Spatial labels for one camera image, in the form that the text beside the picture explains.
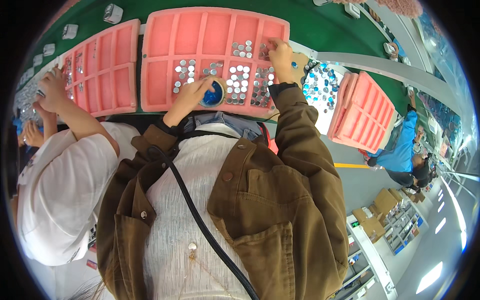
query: gray floor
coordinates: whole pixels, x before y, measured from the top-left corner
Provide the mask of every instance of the gray floor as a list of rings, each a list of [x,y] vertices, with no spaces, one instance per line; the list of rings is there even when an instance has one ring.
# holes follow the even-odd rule
[[[275,135],[276,124],[267,124],[270,136]],[[337,144],[325,135],[321,136],[335,163],[364,164],[363,156],[357,148]],[[372,171],[364,168],[337,168],[342,179],[343,194],[347,215],[353,209],[370,206],[382,188],[399,189],[400,185],[391,180],[384,170]]]

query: pink fluffy object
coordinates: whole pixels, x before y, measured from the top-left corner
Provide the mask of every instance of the pink fluffy object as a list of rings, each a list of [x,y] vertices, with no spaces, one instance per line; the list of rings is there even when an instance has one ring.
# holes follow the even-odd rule
[[[364,3],[366,0],[333,0],[334,3]],[[423,8],[418,0],[376,0],[378,5],[386,6],[396,14],[409,18],[417,18],[423,13]]]

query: worker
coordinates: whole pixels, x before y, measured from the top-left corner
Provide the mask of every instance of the worker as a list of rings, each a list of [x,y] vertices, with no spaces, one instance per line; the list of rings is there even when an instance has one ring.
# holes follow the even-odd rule
[[[119,161],[133,158],[131,139],[138,131],[126,124],[99,123],[69,100],[65,76],[55,67],[38,85],[34,108],[43,119],[42,140],[28,123],[25,139],[36,134],[38,151],[18,178],[13,219],[30,259],[48,266],[80,259],[95,238],[103,191]],[[70,128],[57,132],[57,114]]]
[[[278,155],[256,122],[213,113],[189,118],[194,131],[181,125],[212,79],[184,85],[163,120],[132,140],[137,155],[120,163],[97,225],[98,268],[116,299],[249,298],[200,231],[184,190],[261,299],[326,299],[341,288],[348,269],[341,180],[315,128],[318,112],[294,83],[292,48],[270,43],[280,82],[269,86],[280,111]],[[174,156],[185,189],[157,149]]]
[[[415,124],[417,123],[417,110],[415,105],[415,94],[409,93],[410,104],[407,106],[407,115],[403,120],[402,129],[391,151],[379,149],[373,154],[367,152],[370,159],[367,165],[375,167],[379,165],[387,171],[388,175],[395,182],[409,187],[417,185],[418,180],[428,177],[429,166],[428,158],[423,158],[420,154],[413,152],[413,146],[417,143],[422,134],[415,133]]]

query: jacket pocket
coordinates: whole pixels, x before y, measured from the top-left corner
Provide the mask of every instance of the jacket pocket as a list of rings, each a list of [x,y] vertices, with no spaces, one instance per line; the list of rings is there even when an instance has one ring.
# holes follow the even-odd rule
[[[267,173],[258,169],[248,170],[248,193],[276,204],[288,204],[301,197],[312,196],[308,178],[285,165],[274,166]]]
[[[295,299],[292,243],[290,222],[234,240],[233,247],[260,299]]]

